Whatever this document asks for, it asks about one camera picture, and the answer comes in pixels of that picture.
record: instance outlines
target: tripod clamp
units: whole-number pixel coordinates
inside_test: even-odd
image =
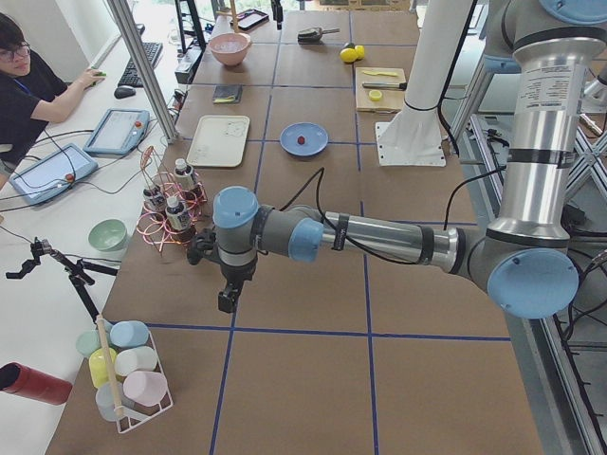
[[[9,280],[22,280],[37,265],[41,264],[40,258],[48,254],[51,258],[64,266],[65,271],[69,274],[68,278],[70,282],[83,301],[88,314],[93,319],[93,322],[95,322],[97,316],[99,315],[99,311],[97,310],[95,303],[93,303],[85,288],[87,284],[95,284],[95,280],[88,276],[84,270],[89,269],[94,272],[112,276],[118,275],[118,270],[105,265],[92,264],[84,261],[83,259],[79,259],[76,263],[73,263],[67,259],[67,257],[61,251],[54,249],[48,240],[38,240],[38,238],[35,238],[33,244],[30,244],[29,249],[31,250],[33,259],[27,259],[24,261],[21,264],[21,270],[19,272],[6,272],[6,277]]]

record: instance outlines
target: tablet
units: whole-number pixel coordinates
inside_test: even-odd
[[[98,167],[97,161],[77,145],[67,144],[24,171],[15,172],[9,182],[30,204],[40,204],[71,186],[67,175],[72,174],[78,181]]]
[[[126,155],[143,139],[150,113],[138,109],[108,109],[84,144],[92,155]]]

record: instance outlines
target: yellow cup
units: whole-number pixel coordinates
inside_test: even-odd
[[[116,355],[116,351],[110,348],[110,357],[112,357],[112,363],[116,362]],[[105,369],[103,349],[98,349],[91,354],[90,357],[88,357],[88,368],[91,371],[91,379],[93,380],[93,386],[95,386],[96,389],[109,381],[107,370]]]

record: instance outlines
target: wooden stick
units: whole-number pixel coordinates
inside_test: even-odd
[[[240,28],[238,28],[238,13],[236,12],[235,0],[230,0],[230,9],[231,9],[231,21],[233,22],[234,33],[240,33]]]
[[[95,323],[97,324],[97,331],[99,332],[99,340],[101,342],[101,349],[103,350],[103,360],[105,360],[105,370],[107,371],[110,390],[112,391],[112,399],[114,400],[114,412],[118,416],[118,419],[122,420],[124,418],[124,406],[122,405],[122,400],[120,400],[116,370],[114,370],[114,363],[112,363],[112,356],[110,355],[110,345],[107,342],[107,334],[105,333],[105,319],[103,319],[102,315],[98,315]]]

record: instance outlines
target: glasses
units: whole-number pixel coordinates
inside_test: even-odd
[[[0,49],[0,62],[9,64],[15,60],[15,55],[18,55],[19,57],[27,57],[29,55],[29,44],[22,43],[21,46],[17,47],[15,50]]]

